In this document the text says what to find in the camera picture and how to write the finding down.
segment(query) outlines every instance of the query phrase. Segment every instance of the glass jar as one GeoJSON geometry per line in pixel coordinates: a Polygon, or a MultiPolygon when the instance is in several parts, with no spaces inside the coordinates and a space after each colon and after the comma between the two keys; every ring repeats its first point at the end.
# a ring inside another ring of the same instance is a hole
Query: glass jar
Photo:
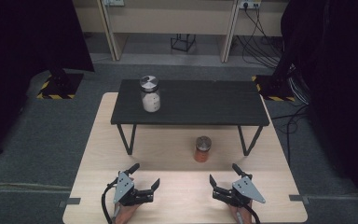
{"type": "Polygon", "coordinates": [[[158,79],[153,76],[143,77],[140,80],[140,84],[144,110],[147,112],[158,111],[160,108],[158,79]]]}
{"type": "Polygon", "coordinates": [[[196,152],[194,159],[197,162],[206,162],[208,160],[209,149],[211,149],[212,141],[207,136],[201,136],[196,141],[196,152]]]}

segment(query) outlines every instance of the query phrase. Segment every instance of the can lid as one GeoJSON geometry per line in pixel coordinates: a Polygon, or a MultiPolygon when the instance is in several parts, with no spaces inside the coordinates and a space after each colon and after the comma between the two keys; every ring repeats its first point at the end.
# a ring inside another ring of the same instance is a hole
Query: can lid
{"type": "Polygon", "coordinates": [[[207,151],[211,148],[212,141],[211,138],[207,136],[201,136],[197,138],[196,148],[201,151],[207,151]]]}
{"type": "Polygon", "coordinates": [[[152,92],[158,89],[158,78],[153,76],[142,77],[139,81],[142,91],[152,92]]]}

